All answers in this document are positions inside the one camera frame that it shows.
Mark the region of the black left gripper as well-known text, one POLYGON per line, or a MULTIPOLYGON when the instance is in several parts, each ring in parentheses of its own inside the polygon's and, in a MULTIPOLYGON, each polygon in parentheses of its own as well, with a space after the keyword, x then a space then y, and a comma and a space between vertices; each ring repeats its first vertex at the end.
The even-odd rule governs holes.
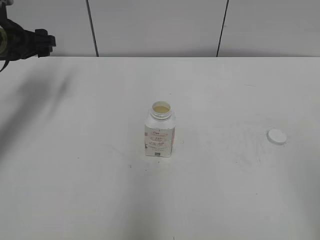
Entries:
POLYGON ((2 15, 0 17, 0 59, 25 60, 33 56, 48 57, 56 38, 45 29, 29 31, 2 15))

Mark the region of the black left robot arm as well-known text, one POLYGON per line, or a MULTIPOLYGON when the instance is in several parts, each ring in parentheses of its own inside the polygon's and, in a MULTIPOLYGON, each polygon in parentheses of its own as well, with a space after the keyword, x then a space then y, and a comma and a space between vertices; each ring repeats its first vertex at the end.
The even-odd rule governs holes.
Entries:
POLYGON ((56 39, 45 29, 29 31, 10 20, 7 6, 12 0, 0 2, 0 59, 2 61, 25 60, 33 56, 39 58, 51 55, 56 39))

